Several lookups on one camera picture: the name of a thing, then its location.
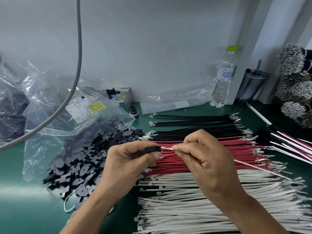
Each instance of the gray cable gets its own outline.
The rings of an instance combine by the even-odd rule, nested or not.
[[[13,140],[7,144],[4,144],[0,146],[0,152],[3,152],[9,148],[12,148],[28,138],[35,135],[37,132],[41,131],[43,128],[45,128],[47,125],[49,125],[57,116],[64,110],[64,108],[67,106],[68,102],[71,100],[72,96],[74,95],[75,89],[77,87],[79,77],[80,77],[80,70],[81,70],[81,61],[82,61],[82,40],[81,40],[81,20],[80,20],[80,0],[76,0],[76,18],[77,18],[77,28],[78,28],[78,65],[77,65],[77,72],[76,72],[76,78],[73,83],[73,86],[71,88],[71,91],[69,92],[67,98],[63,102],[63,104],[59,107],[58,110],[56,110],[55,113],[53,113],[52,116],[50,116],[45,122],[43,122],[41,125],[37,126],[35,129],[33,129],[31,132],[21,136],[20,138]]]

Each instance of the label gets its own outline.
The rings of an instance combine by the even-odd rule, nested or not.
[[[190,106],[190,104],[186,100],[176,101],[174,102],[174,104],[176,105],[176,109],[188,108]]]
[[[227,67],[222,67],[218,66],[216,69],[216,79],[222,80],[222,81],[229,81],[232,73],[233,73],[233,68],[227,68]]]
[[[65,109],[70,113],[75,122],[79,124],[95,115],[88,107],[90,104],[91,102],[87,97],[81,96],[70,101]]]
[[[98,113],[98,112],[100,112],[106,108],[106,106],[104,105],[104,103],[102,101],[97,101],[95,103],[92,103],[88,107],[91,109],[91,111],[94,114],[96,114],[96,113]]]

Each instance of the right hand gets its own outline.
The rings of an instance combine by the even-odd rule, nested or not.
[[[233,155],[212,135],[198,130],[172,149],[188,166],[202,193],[219,209],[234,208],[247,199]]]

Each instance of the left hand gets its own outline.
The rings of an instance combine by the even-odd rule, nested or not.
[[[159,145],[147,141],[134,141],[112,146],[107,153],[97,192],[109,193],[117,203],[132,189],[141,172],[148,165],[156,165],[155,160],[161,157],[160,152],[144,154],[145,148],[150,146]]]

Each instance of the yellow label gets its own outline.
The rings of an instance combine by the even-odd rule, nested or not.
[[[100,111],[102,111],[103,109],[106,108],[106,106],[104,105],[104,103],[102,103],[102,101],[97,101],[95,103],[92,103],[88,106],[91,111],[95,114],[98,113]]]

